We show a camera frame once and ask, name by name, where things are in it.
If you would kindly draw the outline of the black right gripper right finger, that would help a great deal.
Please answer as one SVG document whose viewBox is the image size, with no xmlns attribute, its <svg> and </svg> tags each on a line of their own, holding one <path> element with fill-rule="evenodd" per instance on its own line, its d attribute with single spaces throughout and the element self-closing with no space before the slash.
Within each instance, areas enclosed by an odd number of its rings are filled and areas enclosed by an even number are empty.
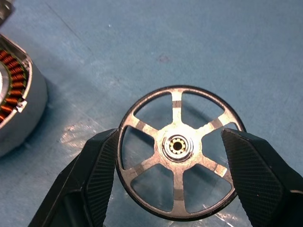
<svg viewBox="0 0 303 227">
<path fill-rule="evenodd" d="M 265 139 L 229 128 L 221 137 L 252 227 L 303 227 L 303 177 Z"/>
</svg>

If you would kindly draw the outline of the grey motor housing copper windings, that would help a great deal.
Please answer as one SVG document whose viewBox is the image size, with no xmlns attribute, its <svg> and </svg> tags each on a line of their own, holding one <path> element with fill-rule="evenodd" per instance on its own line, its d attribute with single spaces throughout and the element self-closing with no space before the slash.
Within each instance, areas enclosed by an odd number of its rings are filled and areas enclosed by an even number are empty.
<svg viewBox="0 0 303 227">
<path fill-rule="evenodd" d="M 25 50 L 0 34 L 0 157 L 26 140 L 46 102 L 47 86 L 40 70 Z"/>
</svg>

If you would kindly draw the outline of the silver spoked rotor black rim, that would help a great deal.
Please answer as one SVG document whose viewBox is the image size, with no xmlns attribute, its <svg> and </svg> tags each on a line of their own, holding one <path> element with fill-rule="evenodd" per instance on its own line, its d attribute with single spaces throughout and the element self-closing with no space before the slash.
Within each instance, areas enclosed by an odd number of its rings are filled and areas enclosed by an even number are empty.
<svg viewBox="0 0 303 227">
<path fill-rule="evenodd" d="M 193 94 L 210 100 L 223 113 L 217 118 L 195 129 L 182 122 L 182 96 Z M 149 102 L 161 96 L 171 94 L 172 123 L 158 130 L 140 120 L 135 114 Z M 172 221 L 196 221 L 207 218 L 225 208 L 237 196 L 230 170 L 203 155 L 202 138 L 211 132 L 233 123 L 237 130 L 245 132 L 245 126 L 236 111 L 218 95 L 194 86 L 175 85 L 154 90 L 139 99 L 123 117 L 118 131 L 116 154 L 116 171 L 126 192 L 143 209 L 163 219 Z M 129 169 L 122 164 L 122 145 L 127 127 L 132 127 L 154 140 L 154 154 Z M 162 165 L 173 173 L 173 208 L 166 212 L 145 202 L 132 188 L 131 183 L 141 174 L 154 167 Z M 200 165 L 227 181 L 231 189 L 216 204 L 199 212 L 186 211 L 184 199 L 183 174 L 195 165 Z"/>
</svg>

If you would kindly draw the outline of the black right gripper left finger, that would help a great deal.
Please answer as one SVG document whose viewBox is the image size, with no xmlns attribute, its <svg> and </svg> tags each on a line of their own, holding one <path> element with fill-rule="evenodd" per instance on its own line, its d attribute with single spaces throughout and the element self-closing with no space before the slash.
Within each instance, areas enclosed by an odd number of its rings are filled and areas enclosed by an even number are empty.
<svg viewBox="0 0 303 227">
<path fill-rule="evenodd" d="M 96 134 L 57 176 L 28 227 L 104 227 L 119 133 Z"/>
</svg>

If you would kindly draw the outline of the grey round motor lid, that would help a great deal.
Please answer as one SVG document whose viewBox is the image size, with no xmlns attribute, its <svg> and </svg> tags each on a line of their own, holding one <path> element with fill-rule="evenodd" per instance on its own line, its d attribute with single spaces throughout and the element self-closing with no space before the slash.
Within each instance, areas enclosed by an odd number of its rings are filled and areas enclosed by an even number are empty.
<svg viewBox="0 0 303 227">
<path fill-rule="evenodd" d="M 2 25 L 14 12 L 15 0 L 0 0 L 0 25 Z"/>
</svg>

